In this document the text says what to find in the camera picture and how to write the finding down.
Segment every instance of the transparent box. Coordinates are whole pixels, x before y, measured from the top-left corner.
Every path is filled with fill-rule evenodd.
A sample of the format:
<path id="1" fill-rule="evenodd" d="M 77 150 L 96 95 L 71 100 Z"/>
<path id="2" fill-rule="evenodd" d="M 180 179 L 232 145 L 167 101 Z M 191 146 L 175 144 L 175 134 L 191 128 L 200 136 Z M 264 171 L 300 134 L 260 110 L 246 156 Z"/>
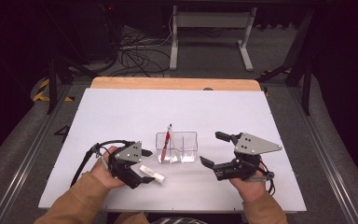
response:
<path id="1" fill-rule="evenodd" d="M 167 142 L 165 140 L 167 133 L 156 134 L 156 151 L 158 162 L 175 163 L 175 162 L 194 162 L 197 157 L 197 133 L 196 132 L 173 132 Z"/>

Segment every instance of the human arm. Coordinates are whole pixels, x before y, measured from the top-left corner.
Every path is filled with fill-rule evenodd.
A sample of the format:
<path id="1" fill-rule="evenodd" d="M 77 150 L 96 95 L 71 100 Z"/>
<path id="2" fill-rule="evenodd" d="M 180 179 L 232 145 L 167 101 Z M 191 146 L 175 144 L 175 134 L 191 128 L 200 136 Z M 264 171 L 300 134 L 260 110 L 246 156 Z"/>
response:
<path id="1" fill-rule="evenodd" d="M 256 177 L 262 176 L 257 171 Z M 249 224 L 285 224 L 286 214 L 279 204 L 266 191 L 266 183 L 262 181 L 241 180 L 233 178 L 230 183 L 238 190 L 243 200 L 243 211 Z"/>
<path id="2" fill-rule="evenodd" d="M 108 150 L 112 153 L 116 149 L 110 147 Z M 124 185 L 110 175 L 101 160 L 97 160 L 91 171 L 83 174 L 35 223 L 92 223 L 109 190 Z"/>

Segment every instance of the white tabletop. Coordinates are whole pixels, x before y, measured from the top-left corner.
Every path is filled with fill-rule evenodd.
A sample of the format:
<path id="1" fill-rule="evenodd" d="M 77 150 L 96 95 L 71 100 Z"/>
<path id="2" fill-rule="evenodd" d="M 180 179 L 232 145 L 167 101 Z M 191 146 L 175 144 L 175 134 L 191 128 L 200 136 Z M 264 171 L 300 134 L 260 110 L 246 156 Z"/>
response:
<path id="1" fill-rule="evenodd" d="M 194 163 L 158 163 L 156 133 L 197 132 L 198 157 Z M 167 176 L 164 184 L 153 181 L 136 189 L 113 189 L 103 203 L 107 211 L 237 213 L 241 198 L 228 180 L 217 181 L 199 156 L 217 163 L 234 158 L 233 145 L 214 137 L 215 132 L 250 133 L 283 146 L 263 154 L 263 162 L 275 173 L 274 198 L 286 212 L 306 211 L 290 161 L 284 149 L 267 99 L 262 91 L 171 91 L 87 89 L 76 112 L 39 203 L 50 208 L 69 189 L 86 151 L 109 140 L 142 141 L 154 154 L 141 164 Z M 88 171 L 91 157 L 83 172 Z"/>

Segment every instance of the red marker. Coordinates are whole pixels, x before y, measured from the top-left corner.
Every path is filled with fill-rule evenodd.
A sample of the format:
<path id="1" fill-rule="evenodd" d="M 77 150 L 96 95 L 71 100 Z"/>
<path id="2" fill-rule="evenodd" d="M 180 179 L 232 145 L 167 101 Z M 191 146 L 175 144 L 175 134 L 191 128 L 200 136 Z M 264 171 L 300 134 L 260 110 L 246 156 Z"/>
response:
<path id="1" fill-rule="evenodd" d="M 162 152 L 161 152 L 161 162 L 164 162 L 165 155 L 167 154 L 167 145 L 170 141 L 170 128 L 171 127 L 172 127 L 172 124 L 170 124 L 170 126 L 168 126 L 168 131 L 167 131 L 167 134 L 165 135 L 164 148 L 162 149 Z"/>

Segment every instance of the forearm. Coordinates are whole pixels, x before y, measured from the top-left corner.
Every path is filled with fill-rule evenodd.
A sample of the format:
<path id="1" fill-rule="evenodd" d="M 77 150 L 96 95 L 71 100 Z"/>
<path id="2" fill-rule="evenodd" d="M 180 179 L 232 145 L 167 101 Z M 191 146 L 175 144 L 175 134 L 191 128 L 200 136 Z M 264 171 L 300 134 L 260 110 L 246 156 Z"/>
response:
<path id="1" fill-rule="evenodd" d="M 85 173 L 35 223 L 92 223 L 109 190 Z"/>
<path id="2" fill-rule="evenodd" d="M 250 203 L 243 203 L 243 211 L 249 224 L 287 223 L 286 214 L 267 192 Z"/>

